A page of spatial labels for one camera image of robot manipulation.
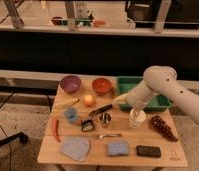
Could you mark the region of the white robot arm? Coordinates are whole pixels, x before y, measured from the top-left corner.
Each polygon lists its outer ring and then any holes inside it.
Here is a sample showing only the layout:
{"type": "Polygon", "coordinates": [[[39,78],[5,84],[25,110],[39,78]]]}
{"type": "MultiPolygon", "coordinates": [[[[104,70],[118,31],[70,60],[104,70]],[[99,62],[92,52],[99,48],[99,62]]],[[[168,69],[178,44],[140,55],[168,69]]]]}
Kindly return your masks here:
{"type": "Polygon", "coordinates": [[[199,96],[183,87],[177,81],[177,72],[169,66],[148,67],[142,81],[129,92],[117,96],[113,103],[127,103],[139,111],[159,94],[173,101],[199,125],[199,96]]]}

